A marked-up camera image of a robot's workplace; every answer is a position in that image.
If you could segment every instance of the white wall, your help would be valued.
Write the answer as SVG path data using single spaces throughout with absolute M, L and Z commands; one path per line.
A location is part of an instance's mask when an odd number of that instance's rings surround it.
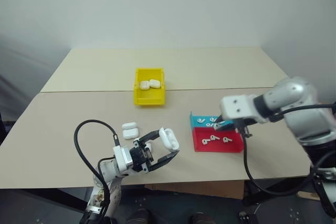
M 0 111 L 17 118 L 75 47 L 261 46 L 332 101 L 335 38 L 336 0 L 0 0 Z

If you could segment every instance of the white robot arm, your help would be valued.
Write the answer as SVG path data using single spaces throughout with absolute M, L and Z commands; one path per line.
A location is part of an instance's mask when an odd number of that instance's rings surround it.
M 100 123 L 108 127 L 113 133 L 116 144 L 113 148 L 114 156 L 101 159 L 96 169 L 92 167 L 83 155 L 77 139 L 79 129 L 84 124 L 91 122 Z M 163 145 L 170 153 L 159 158 L 155 164 L 152 164 L 154 158 L 149 141 L 158 137 L 161 138 Z M 95 184 L 80 224 L 111 223 L 111 218 L 120 202 L 122 179 L 139 172 L 149 173 L 156 170 L 169 163 L 179 152 L 178 141 L 171 129 L 161 128 L 141 138 L 136 138 L 133 141 L 134 147 L 129 149 L 127 146 L 120 146 L 114 129 L 99 120 L 87 120 L 79 124 L 75 130 L 74 142 L 79 156 L 93 172 Z
M 327 109 L 331 105 L 318 104 L 316 89 L 309 82 L 301 77 L 286 78 L 260 96 L 224 97 L 219 107 L 222 114 L 217 122 L 233 120 L 234 124 L 215 124 L 214 128 L 238 128 L 243 140 L 250 136 L 248 125 L 284 118 L 316 170 L 312 180 L 323 208 L 332 218 L 336 217 L 336 120 Z

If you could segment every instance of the tabletop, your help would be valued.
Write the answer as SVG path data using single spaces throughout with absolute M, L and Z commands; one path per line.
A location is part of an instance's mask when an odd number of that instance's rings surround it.
M 165 60 L 164 55 L 172 57 Z M 190 64 L 186 59 L 192 56 L 204 56 L 207 60 L 196 57 Z M 224 64 L 222 58 L 227 61 L 225 71 L 221 72 L 218 66 Z M 167 87 L 164 106 L 134 106 L 131 90 L 135 68 L 144 66 L 164 68 Z M 123 123 L 137 122 L 140 135 L 161 127 L 174 131 L 180 143 L 178 155 L 149 174 L 125 178 L 124 184 L 247 179 L 242 153 L 194 151 L 190 112 L 217 115 L 223 96 L 261 94 L 285 76 L 260 48 L 72 50 L 1 145 L 0 188 L 92 186 L 91 171 L 73 144 L 76 126 L 87 119 L 109 123 L 121 144 L 130 147 L 132 142 L 122 139 Z M 248 163 L 254 177 L 308 173 L 309 159 L 284 122 L 253 125 L 250 131 L 254 136 L 248 139 Z M 93 164 L 113 155 L 111 134 L 101 125 L 83 127 L 79 143 Z M 155 140 L 154 158 L 164 154 L 167 150 L 159 139 Z

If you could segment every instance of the red plastic bin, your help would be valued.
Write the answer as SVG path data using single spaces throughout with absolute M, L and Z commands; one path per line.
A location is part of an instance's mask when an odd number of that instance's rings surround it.
M 219 137 L 219 140 L 213 140 L 203 144 L 203 139 L 210 139 L 211 135 Z M 224 143 L 223 138 L 232 139 L 232 142 Z M 196 152 L 234 152 L 239 153 L 244 149 L 242 137 L 236 131 L 216 131 L 212 127 L 194 127 L 193 128 L 194 148 Z

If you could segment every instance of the yellow plastic tray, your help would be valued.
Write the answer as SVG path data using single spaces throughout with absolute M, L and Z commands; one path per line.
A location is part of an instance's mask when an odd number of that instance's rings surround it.
M 159 80 L 159 89 L 141 90 L 140 82 L 150 79 Z M 137 68 L 134 83 L 134 104 L 135 105 L 164 105 L 164 73 L 163 68 Z

